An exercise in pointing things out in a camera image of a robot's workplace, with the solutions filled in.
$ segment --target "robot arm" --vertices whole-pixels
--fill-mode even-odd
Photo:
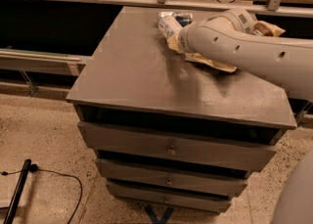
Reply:
[[[313,40],[249,34],[252,18],[229,10],[179,33],[180,48],[250,72],[284,88],[291,98],[313,102]]]

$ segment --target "brown wooden drawer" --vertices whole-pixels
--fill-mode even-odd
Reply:
[[[225,212],[231,204],[228,200],[207,197],[205,195],[191,195],[153,187],[116,183],[113,181],[108,181],[107,187],[109,192],[116,197],[202,209],[212,212]]]
[[[147,164],[125,163],[119,160],[97,158],[96,164],[103,177],[216,194],[230,198],[238,197],[247,185],[246,180],[243,179],[175,170]]]
[[[246,171],[262,170],[276,152],[273,146],[208,137],[201,139],[199,136],[134,127],[79,122],[78,128],[91,149]]]

